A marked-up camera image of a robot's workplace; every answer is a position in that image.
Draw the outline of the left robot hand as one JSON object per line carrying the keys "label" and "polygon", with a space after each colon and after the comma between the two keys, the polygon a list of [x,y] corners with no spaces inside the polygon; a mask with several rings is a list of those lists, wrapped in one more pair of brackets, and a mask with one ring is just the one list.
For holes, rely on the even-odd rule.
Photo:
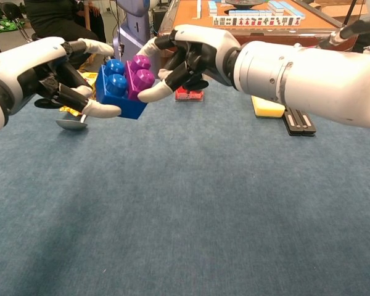
{"label": "left robot hand", "polygon": [[45,99],[42,108],[66,106],[96,118],[118,116],[119,107],[91,98],[92,87],[70,64],[70,58],[83,54],[111,55],[113,48],[92,39],[47,37],[1,52],[0,129],[35,94]]}

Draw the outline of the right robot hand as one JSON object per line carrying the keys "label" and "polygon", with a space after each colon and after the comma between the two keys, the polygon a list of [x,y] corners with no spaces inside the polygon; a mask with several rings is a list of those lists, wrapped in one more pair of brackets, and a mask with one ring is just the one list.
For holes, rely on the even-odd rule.
{"label": "right robot hand", "polygon": [[174,47],[175,53],[158,71],[160,81],[141,91],[138,94],[140,101],[159,101],[180,87],[188,91],[202,90],[208,86],[203,74],[225,86],[234,85],[234,64],[241,46],[230,32],[197,25],[178,25],[171,33],[150,39],[138,54],[152,57]]}

